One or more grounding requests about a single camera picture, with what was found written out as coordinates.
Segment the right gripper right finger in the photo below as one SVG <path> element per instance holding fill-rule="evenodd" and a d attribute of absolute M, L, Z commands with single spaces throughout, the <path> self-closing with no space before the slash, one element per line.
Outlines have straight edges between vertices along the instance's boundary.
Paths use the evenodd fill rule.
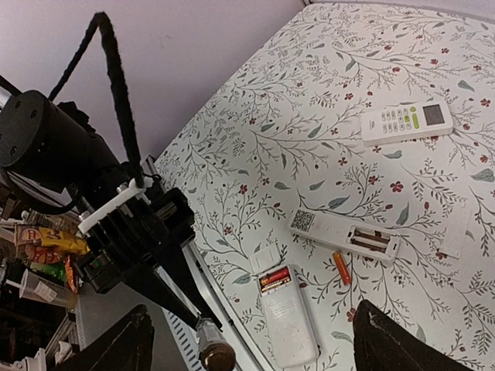
<path fill-rule="evenodd" d="M 357 306 L 352 323 L 357 370 L 471 370 L 475 365 L 425 344 L 366 299 Z"/>

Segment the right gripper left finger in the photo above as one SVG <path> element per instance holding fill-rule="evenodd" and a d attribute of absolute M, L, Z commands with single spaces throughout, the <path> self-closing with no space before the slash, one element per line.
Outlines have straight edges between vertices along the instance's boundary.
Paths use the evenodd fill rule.
<path fill-rule="evenodd" d="M 152 368 L 155 330 L 145 305 L 135 306 L 83 351 L 54 366 L 56 371 L 147 371 Z"/>

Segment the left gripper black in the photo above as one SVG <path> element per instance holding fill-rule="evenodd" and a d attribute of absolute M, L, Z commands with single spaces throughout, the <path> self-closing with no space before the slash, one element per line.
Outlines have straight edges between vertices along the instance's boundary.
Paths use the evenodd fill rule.
<path fill-rule="evenodd" d="M 194 213 L 180 189 L 173 188 L 151 203 L 135 197 L 128 207 L 142 228 L 145 245 L 157 260 L 157 267 L 138 262 L 126 274 L 124 283 L 150 301 L 172 312 L 190 328 L 200 317 L 223 324 L 201 295 L 183 247 L 195 237 Z"/>

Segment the orange AA battery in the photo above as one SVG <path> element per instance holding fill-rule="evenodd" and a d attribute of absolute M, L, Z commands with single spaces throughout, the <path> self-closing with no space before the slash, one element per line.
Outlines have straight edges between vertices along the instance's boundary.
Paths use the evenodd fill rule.
<path fill-rule="evenodd" d="M 345 260 L 343 259 L 342 254 L 339 251 L 333 253 L 333 260 L 336 265 L 336 268 L 340 274 L 341 280 L 344 285 L 350 285 L 352 282 L 352 278 L 350 276 L 349 271 L 347 270 L 347 265 Z"/>

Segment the long white remote control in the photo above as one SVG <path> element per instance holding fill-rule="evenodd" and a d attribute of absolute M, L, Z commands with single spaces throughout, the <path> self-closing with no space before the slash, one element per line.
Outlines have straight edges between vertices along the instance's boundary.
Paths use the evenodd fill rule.
<path fill-rule="evenodd" d="M 294 210 L 288 228 L 295 235 L 319 246 L 379 260 L 384 264 L 392 264 L 401 247 L 401 238 L 386 229 L 310 209 Z"/>

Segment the white battery cover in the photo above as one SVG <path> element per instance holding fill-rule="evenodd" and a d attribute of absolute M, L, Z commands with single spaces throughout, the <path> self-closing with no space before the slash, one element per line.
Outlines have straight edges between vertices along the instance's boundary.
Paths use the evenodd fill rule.
<path fill-rule="evenodd" d="M 272 244 L 254 252 L 249 257 L 249 262 L 252 273 L 259 275 L 278 266 L 282 262 L 282 258 L 278 247 L 275 244 Z"/>

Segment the red gold AA battery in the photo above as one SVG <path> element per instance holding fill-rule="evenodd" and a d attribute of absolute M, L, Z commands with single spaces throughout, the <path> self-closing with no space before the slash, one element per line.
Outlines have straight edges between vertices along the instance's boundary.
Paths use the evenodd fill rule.
<path fill-rule="evenodd" d="M 272 283 L 268 284 L 267 286 L 263 287 L 261 289 L 261 292 L 265 293 L 265 292 L 268 292 L 270 290 L 274 290 L 274 289 L 282 286 L 283 284 L 287 284 L 288 282 L 290 282 L 289 279 L 278 280 L 278 281 L 272 282 Z"/>

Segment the long remote battery cover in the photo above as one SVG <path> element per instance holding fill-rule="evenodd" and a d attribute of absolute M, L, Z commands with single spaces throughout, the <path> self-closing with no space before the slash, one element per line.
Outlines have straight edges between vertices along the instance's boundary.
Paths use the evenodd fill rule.
<path fill-rule="evenodd" d="M 466 231 L 472 210 L 469 207 L 456 207 L 446 220 L 445 238 L 439 248 L 442 254 L 459 259 L 464 246 Z"/>

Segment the white remote with buttons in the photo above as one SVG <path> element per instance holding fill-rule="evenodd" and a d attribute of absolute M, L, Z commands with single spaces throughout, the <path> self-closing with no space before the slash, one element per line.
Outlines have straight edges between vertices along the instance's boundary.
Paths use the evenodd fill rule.
<path fill-rule="evenodd" d="M 453 133 L 453 119 L 445 101 L 412 102 L 369 111 L 360 116 L 361 139 L 365 146 Z"/>

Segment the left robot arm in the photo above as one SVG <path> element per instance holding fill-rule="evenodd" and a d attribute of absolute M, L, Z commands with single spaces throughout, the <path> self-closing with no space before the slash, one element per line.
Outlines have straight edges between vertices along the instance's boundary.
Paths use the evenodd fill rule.
<path fill-rule="evenodd" d="M 55 104 L 7 81 L 1 110 L 1 175 L 39 213 L 77 209 L 89 251 L 76 269 L 104 294 L 125 284 L 189 327 L 216 315 L 201 295 L 183 248 L 194 240 L 194 214 L 180 189 L 156 174 L 122 165 L 72 103 Z"/>

